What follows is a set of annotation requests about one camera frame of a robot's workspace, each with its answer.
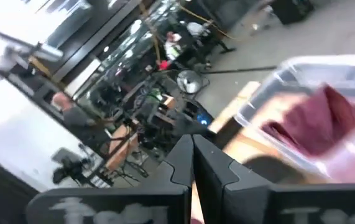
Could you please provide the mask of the clear plastic container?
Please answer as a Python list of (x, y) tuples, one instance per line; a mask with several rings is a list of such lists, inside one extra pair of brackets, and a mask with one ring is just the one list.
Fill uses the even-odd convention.
[(308, 156), (268, 135), (262, 125), (329, 85), (355, 103), (355, 55), (295, 57), (283, 62), (236, 114), (248, 136), (274, 149), (285, 163), (330, 183), (355, 183), (355, 130), (320, 156)]

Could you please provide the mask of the black aluminium table frame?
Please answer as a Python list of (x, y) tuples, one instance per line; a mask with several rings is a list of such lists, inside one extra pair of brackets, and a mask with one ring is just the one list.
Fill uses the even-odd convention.
[(238, 135), (241, 129), (242, 126), (234, 117), (231, 117), (222, 125), (219, 131), (214, 131), (214, 137), (211, 142), (219, 149), (224, 149)]

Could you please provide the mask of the maroon cap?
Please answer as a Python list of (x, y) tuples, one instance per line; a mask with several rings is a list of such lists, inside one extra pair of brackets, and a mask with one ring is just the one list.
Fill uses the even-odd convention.
[(308, 156), (320, 156), (355, 130), (355, 103), (325, 85), (262, 130)]

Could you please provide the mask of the cluttered workbench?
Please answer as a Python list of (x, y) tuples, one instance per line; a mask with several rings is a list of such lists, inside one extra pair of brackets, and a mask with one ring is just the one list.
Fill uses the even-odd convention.
[(147, 117), (160, 104), (153, 85), (170, 93), (166, 82), (175, 82), (179, 89), (176, 79), (182, 70), (200, 73), (211, 68), (200, 50), (203, 39), (211, 35), (209, 22), (176, 24), (176, 31), (168, 31), (165, 35), (161, 35), (151, 22), (145, 24), (148, 31), (133, 41), (131, 56), (118, 68), (108, 67), (103, 81), (88, 92), (90, 105), (105, 113), (102, 119), (112, 120), (108, 124), (116, 124), (123, 116), (130, 118), (134, 113)]

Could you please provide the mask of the black office chair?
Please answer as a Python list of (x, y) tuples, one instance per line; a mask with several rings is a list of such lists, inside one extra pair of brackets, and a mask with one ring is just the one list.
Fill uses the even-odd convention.
[(80, 157), (74, 152), (61, 147), (53, 156), (52, 160), (60, 164), (60, 167), (53, 171), (52, 182), (60, 184), (63, 180), (71, 178), (78, 185), (89, 184), (89, 180), (83, 175), (87, 167), (91, 167), (92, 160), (88, 157)]

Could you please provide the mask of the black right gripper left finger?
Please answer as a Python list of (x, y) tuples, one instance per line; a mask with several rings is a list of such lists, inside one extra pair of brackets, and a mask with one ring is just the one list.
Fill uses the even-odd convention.
[(52, 189), (27, 206), (28, 224), (190, 224), (193, 141), (184, 135), (138, 186)]

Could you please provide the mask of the person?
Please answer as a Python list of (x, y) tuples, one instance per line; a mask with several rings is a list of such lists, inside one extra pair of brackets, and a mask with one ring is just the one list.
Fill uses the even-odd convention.
[(83, 144), (93, 150), (108, 152), (106, 148), (109, 147), (111, 138), (106, 133), (105, 126), (112, 122), (111, 119), (91, 119), (62, 91), (53, 95), (52, 103), (61, 109), (65, 126)]

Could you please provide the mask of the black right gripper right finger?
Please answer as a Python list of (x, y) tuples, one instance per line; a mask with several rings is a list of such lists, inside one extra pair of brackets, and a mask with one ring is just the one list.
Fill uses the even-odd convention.
[(355, 224), (355, 184), (274, 184), (194, 135), (206, 224)]

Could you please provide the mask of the wooden desk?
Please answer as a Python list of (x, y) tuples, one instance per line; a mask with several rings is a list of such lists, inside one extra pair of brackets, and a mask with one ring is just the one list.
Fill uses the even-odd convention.
[(138, 136), (131, 128), (121, 125), (113, 132), (112, 138), (121, 138), (123, 140), (112, 140), (109, 145), (109, 159), (105, 167), (114, 171), (124, 162), (126, 157), (138, 148)]

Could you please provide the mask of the round silver floor fan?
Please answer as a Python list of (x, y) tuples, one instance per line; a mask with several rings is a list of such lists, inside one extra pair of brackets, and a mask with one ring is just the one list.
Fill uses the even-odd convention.
[(193, 70), (182, 70), (178, 73), (176, 81), (180, 91), (192, 97), (195, 97), (210, 84), (207, 78)]

